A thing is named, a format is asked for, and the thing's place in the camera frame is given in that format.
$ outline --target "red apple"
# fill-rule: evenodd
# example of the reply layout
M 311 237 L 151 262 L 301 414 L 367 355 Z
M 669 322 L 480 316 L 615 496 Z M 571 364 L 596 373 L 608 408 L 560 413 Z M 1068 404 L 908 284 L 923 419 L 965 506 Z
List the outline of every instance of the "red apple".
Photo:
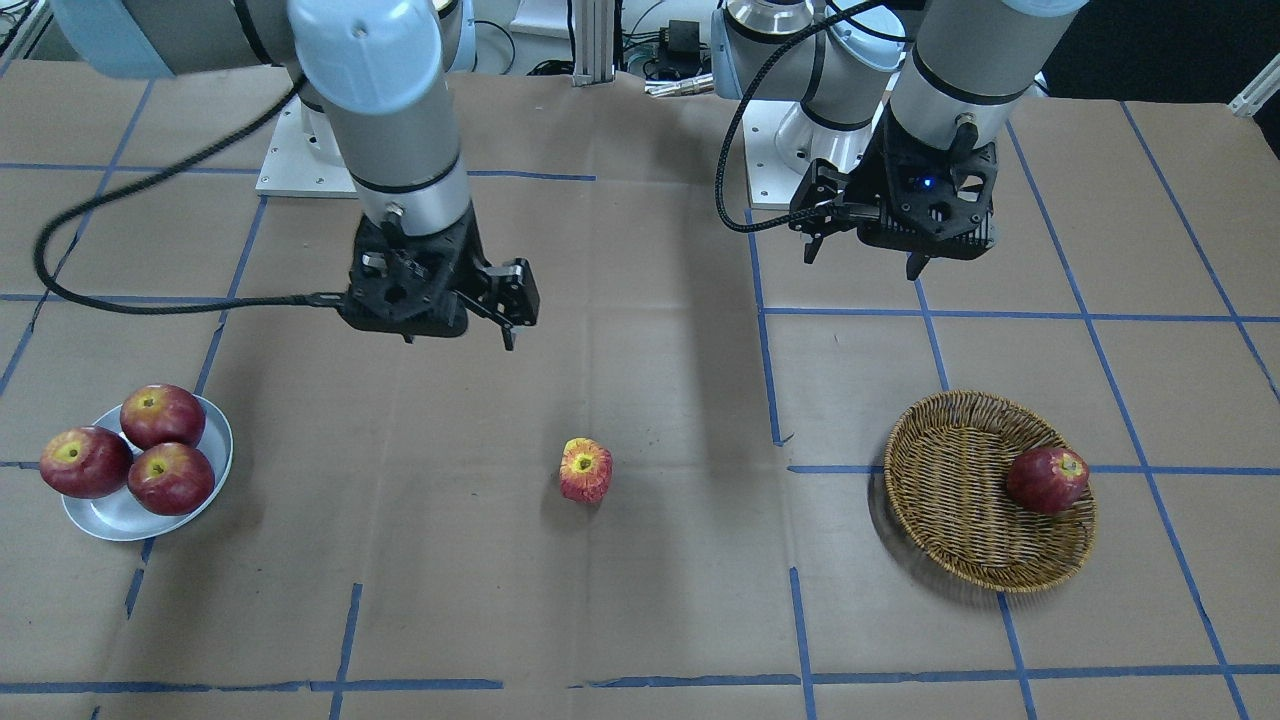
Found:
M 564 443 L 561 456 L 561 495 L 568 500 L 595 505 L 604 500 L 613 477 L 613 455 L 588 438 Z
M 49 441 L 40 455 L 40 477 L 65 496 L 97 500 L 124 487 L 132 462 L 133 451 L 124 438 L 88 425 Z
M 186 515 L 214 493 L 214 469 L 195 447 L 163 442 L 133 461 L 128 484 L 150 512 Z
M 133 391 L 120 406 L 120 429 L 142 450 L 161 442 L 195 447 L 205 433 L 205 407 L 178 386 L 150 384 Z
M 1089 465 L 1065 447 L 1037 447 L 1014 459 L 1006 488 L 1014 502 L 1042 515 L 1056 515 L 1084 495 Z

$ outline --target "wicker basket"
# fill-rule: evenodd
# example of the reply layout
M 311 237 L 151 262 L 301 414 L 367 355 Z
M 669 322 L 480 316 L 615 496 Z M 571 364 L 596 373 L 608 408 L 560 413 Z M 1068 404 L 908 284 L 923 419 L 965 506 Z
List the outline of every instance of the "wicker basket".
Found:
M 884 488 L 906 534 L 955 575 L 993 591 L 1062 583 L 1093 550 L 1097 507 L 1084 492 L 1055 516 L 1005 493 L 1019 454 L 1068 447 L 1044 420 L 1002 397 L 947 391 L 913 405 L 884 448 Z

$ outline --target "white mounting plate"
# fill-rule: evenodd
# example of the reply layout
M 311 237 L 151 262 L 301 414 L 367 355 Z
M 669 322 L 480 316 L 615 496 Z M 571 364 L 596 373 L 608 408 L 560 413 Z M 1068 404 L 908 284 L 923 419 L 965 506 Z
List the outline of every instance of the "white mounting plate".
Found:
M 283 197 L 355 197 L 347 168 L 323 163 L 311 152 L 302 129 L 302 101 L 285 105 L 275 122 L 271 145 L 257 176 L 257 193 Z
M 786 210 L 800 184 L 800 173 L 782 161 L 773 142 L 792 105 L 786 100 L 751 100 L 742 115 L 746 186 L 755 210 Z

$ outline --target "white plate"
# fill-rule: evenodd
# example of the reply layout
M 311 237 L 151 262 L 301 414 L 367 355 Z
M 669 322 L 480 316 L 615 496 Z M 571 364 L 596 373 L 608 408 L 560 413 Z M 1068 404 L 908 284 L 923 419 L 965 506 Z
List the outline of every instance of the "white plate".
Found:
M 205 434 L 201 436 L 196 448 L 209 459 L 209 464 L 214 468 L 214 477 L 218 478 L 209 500 L 187 515 L 156 515 L 142 507 L 128 487 L 97 500 L 63 496 L 63 507 L 77 528 L 96 538 L 119 542 L 140 541 L 177 530 L 209 507 L 209 503 L 223 489 L 227 474 L 232 469 L 232 425 L 216 405 L 200 396 L 196 398 L 205 406 Z M 120 406 L 116 405 L 93 424 L 120 433 Z M 133 450 L 134 457 L 142 452 L 132 442 L 129 448 Z

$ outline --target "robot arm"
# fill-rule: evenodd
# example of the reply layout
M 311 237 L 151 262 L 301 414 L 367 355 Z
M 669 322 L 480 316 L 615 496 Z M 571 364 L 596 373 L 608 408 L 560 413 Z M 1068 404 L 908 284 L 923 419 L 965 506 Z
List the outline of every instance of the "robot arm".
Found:
M 716 18 L 717 44 L 724 49 L 717 72 L 730 78 L 754 74 L 771 44 L 814 22 L 819 6 L 814 1 L 730 0 Z M 805 263 L 814 260 L 824 237 L 850 229 L 867 245 L 910 254 L 911 281 L 931 258 L 972 260 L 991 249 L 996 135 L 1087 1 L 933 0 L 869 141 L 855 133 L 870 124 L 896 69 L 900 44 L 835 23 L 797 45 L 794 59 L 778 60 L 778 79 L 772 86 L 762 82 L 764 95 L 758 96 L 799 100 L 812 126 L 797 133 L 792 129 L 797 123 L 785 122 L 782 133 L 790 136 L 778 140 L 783 156 L 804 155 L 808 163 L 796 168 L 804 177 L 790 205 L 795 219 L 788 222 L 810 237 Z M 901 24 L 895 26 L 887 13 L 874 8 L 854 18 L 883 36 L 900 36 Z M 826 10 L 828 19 L 833 14 Z M 847 78 L 841 82 L 845 117 L 833 117 L 829 104 L 819 104 L 832 49 L 864 67 L 856 73 L 838 70 Z M 895 59 L 888 67 L 877 61 L 886 55 Z M 810 76 L 805 68 L 813 68 Z M 787 95 L 788 86 L 805 90 Z M 717 87 L 723 87 L 719 78 Z M 730 85 L 721 94 L 741 96 L 736 90 Z
M 538 320 L 529 263 L 484 258 L 444 68 L 457 44 L 428 0 L 54 0 L 77 50 L 114 77 L 284 64 L 308 86 L 364 217 L 338 313 L 357 329 L 457 337 L 467 311 L 504 343 Z

